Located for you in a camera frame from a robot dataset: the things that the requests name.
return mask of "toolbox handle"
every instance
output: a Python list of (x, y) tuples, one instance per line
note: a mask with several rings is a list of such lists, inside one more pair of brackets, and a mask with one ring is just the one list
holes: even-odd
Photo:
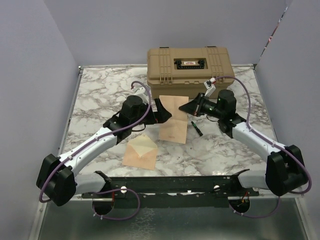
[(185, 70), (185, 69), (205, 69), (205, 60), (204, 59), (200, 59), (198, 61), (198, 64), (197, 66), (194, 66), (194, 65), (188, 65), (188, 66), (182, 66), (182, 61), (181, 60), (177, 60), (174, 62), (174, 64), (176, 64), (176, 69), (178, 70)]

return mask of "marble table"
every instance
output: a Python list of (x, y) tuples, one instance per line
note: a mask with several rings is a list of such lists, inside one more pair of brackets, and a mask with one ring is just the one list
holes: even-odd
[[(252, 102), (250, 123), (274, 139), (273, 130), (251, 66), (234, 67), (236, 77), (244, 82)], [(88, 67), (76, 96), (64, 152), (69, 151), (94, 134), (102, 124), (121, 109), (132, 94), (132, 81), (147, 82), (145, 65)], [(248, 100), (241, 85), (230, 87), (237, 99), (237, 112), (246, 117)], [(110, 177), (208, 176), (234, 174), (243, 169), (265, 170), (266, 163), (244, 144), (220, 132), (216, 122), (203, 117), (188, 116), (186, 144), (158, 140), (159, 126), (147, 126), (143, 132), (133, 132), (117, 146), (103, 152), (80, 174), (100, 170)], [(190, 121), (203, 132), (199, 137)], [(128, 140), (146, 134), (158, 146), (155, 170), (122, 165)]]

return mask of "folded paper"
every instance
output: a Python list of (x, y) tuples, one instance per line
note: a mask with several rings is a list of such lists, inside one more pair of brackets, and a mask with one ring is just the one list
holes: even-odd
[(159, 139), (174, 143), (185, 144), (187, 139), (187, 114), (179, 107), (189, 102), (187, 96), (159, 96), (164, 108), (172, 117), (159, 126)]
[(157, 154), (158, 146), (148, 136), (140, 135), (127, 143), (122, 164), (154, 170)]

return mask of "label on toolbox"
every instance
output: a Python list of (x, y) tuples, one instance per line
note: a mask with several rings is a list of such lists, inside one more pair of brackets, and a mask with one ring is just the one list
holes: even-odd
[(196, 65), (195, 61), (184, 61), (183, 65)]

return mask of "gray wall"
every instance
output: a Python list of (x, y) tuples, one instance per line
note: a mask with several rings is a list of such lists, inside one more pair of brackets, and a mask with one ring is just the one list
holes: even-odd
[(320, 237), (320, 2), (293, 0), (257, 65), (279, 141), (302, 150), (313, 187), (306, 194)]
[(144, 64), (158, 47), (224, 46), (257, 63), (286, 0), (44, 0), (80, 65)]
[(43, 158), (57, 153), (77, 64), (42, 0), (0, 7), (0, 239), (28, 238)]

